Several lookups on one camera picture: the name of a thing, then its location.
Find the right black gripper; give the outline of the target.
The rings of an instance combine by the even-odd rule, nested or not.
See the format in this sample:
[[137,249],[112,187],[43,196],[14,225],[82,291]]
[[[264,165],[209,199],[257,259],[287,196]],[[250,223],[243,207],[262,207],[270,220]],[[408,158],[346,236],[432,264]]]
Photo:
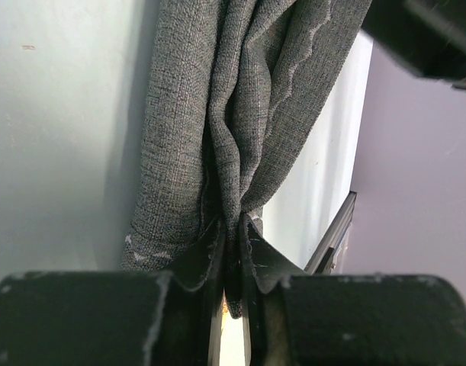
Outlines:
[[362,30],[413,75],[466,90],[466,1],[373,1]]

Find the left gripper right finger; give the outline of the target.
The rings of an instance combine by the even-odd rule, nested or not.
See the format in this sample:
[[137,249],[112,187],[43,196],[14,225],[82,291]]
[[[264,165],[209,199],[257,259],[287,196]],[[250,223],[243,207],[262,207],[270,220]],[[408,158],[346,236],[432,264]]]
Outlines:
[[466,305],[431,275],[307,274],[238,226],[248,365],[466,365]]

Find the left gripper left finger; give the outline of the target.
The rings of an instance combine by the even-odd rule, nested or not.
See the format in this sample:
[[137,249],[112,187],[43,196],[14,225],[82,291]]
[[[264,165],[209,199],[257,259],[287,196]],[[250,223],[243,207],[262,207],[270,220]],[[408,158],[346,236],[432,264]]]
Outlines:
[[214,220],[161,271],[27,271],[0,282],[0,365],[216,365],[223,249]]

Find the grey cloth napkin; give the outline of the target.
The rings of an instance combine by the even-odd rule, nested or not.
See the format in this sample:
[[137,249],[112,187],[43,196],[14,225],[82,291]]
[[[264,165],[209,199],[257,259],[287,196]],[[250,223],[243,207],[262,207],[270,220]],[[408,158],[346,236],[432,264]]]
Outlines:
[[125,270],[164,268],[220,218],[240,318],[236,233],[256,225],[331,92],[368,1],[162,1]]

